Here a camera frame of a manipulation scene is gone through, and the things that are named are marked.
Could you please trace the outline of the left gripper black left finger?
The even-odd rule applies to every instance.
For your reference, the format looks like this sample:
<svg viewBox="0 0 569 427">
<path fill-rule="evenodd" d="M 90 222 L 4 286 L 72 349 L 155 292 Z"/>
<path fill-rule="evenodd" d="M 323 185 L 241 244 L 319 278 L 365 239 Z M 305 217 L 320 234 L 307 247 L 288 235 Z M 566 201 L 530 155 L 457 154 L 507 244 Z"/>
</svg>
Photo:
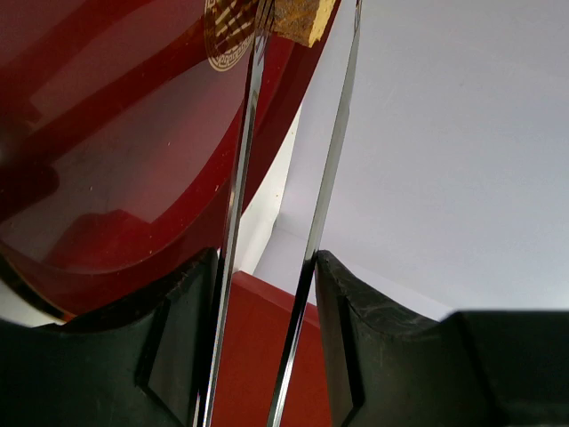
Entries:
<svg viewBox="0 0 569 427">
<path fill-rule="evenodd" d="M 189 426 L 217 253 L 68 323 L 1 324 L 4 426 Z"/>
</svg>

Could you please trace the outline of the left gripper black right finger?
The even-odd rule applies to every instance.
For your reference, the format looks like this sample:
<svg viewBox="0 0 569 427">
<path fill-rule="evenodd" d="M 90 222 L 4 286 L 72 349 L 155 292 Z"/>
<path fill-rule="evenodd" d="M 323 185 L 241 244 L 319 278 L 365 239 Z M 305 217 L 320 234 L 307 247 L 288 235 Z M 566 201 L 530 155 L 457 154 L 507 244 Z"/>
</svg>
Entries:
<svg viewBox="0 0 569 427">
<path fill-rule="evenodd" d="M 433 320 L 328 251 L 317 256 L 316 292 L 333 425 L 567 425 L 566 312 Z"/>
</svg>

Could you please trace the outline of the red and brown paper bag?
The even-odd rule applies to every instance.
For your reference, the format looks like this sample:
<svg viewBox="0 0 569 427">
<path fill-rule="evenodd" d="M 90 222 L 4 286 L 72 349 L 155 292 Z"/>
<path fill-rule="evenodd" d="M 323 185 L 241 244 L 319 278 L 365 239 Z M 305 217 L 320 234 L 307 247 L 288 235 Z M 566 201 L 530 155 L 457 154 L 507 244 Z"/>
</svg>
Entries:
<svg viewBox="0 0 569 427">
<path fill-rule="evenodd" d="M 292 307 L 291 294 L 245 272 L 234 274 L 213 426 L 267 424 Z M 311 303 L 303 320 L 281 424 L 332 424 L 318 312 Z"/>
</svg>

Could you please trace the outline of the stainless steel tongs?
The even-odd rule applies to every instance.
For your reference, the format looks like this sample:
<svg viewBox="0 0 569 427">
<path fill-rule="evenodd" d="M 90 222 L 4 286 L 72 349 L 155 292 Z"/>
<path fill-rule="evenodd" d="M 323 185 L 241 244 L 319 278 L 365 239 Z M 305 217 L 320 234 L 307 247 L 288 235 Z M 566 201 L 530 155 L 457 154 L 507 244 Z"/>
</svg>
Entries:
<svg viewBox="0 0 569 427">
<path fill-rule="evenodd" d="M 325 219 L 349 122 L 350 103 L 355 83 L 361 34 L 362 5 L 361 1 L 354 2 L 354 29 L 349 61 L 341 89 L 341 97 L 333 125 L 333 133 L 327 152 L 306 250 L 303 256 L 293 309 L 284 340 L 283 353 L 276 375 L 276 385 L 268 413 L 268 426 L 279 426 L 281 424 L 287 392 L 292 378 L 294 360 L 301 337 L 303 319 L 316 266 L 317 251 L 320 247 L 325 227 Z M 265 51 L 269 41 L 270 25 L 275 16 L 274 9 L 275 3 L 273 1 L 263 1 L 261 3 L 260 18 L 254 30 L 254 44 L 248 63 L 245 84 L 244 111 L 236 145 L 236 159 L 231 174 L 223 240 L 220 247 L 213 291 L 210 330 L 206 335 L 208 375 L 205 377 L 204 385 L 201 386 L 198 393 L 196 412 L 192 423 L 194 426 L 209 426 L 212 424 L 237 237 L 243 212 L 242 205 L 252 148 L 254 124 L 260 98 Z"/>
</svg>

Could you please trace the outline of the tan sliced bread piece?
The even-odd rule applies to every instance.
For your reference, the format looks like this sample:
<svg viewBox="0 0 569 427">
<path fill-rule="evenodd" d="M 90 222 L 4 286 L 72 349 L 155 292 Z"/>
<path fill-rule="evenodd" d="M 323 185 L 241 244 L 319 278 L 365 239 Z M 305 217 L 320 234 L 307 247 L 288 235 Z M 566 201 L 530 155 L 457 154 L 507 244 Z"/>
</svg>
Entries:
<svg viewBox="0 0 569 427">
<path fill-rule="evenodd" d="M 323 36 L 335 4 L 335 0 L 277 0 L 272 29 L 311 48 Z"/>
</svg>

